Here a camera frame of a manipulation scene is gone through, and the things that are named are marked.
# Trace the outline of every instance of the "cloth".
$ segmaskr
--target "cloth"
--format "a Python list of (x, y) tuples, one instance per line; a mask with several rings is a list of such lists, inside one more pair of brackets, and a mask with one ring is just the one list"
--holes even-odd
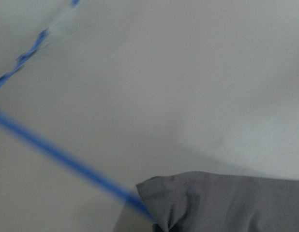
[(299, 232), (299, 181), (189, 172), (137, 189), (164, 232)]

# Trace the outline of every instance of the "gray cloth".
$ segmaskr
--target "gray cloth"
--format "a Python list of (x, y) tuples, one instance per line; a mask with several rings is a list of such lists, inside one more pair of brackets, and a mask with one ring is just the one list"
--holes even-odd
[(299, 181), (189, 172), (137, 189), (164, 232), (299, 232)]

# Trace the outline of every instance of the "gray fabric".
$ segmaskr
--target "gray fabric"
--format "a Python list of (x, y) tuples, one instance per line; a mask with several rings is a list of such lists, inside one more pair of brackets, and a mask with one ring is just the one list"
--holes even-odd
[(189, 172), (137, 189), (164, 232), (299, 232), (299, 181)]

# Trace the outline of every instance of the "white surface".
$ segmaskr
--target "white surface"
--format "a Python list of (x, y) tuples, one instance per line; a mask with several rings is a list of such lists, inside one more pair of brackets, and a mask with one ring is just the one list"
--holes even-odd
[[(42, 9), (0, 18), (2, 35), (32, 22), (0, 37), (0, 72), (47, 25)], [(111, 178), (299, 179), (299, 1), (83, 0), (50, 30), (0, 109)], [(150, 231), (121, 209), (0, 130), (0, 231)]]

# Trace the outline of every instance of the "wrinkled fabric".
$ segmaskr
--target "wrinkled fabric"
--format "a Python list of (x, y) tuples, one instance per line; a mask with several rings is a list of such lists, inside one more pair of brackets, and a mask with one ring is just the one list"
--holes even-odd
[(164, 232), (299, 232), (299, 181), (189, 172), (137, 189)]

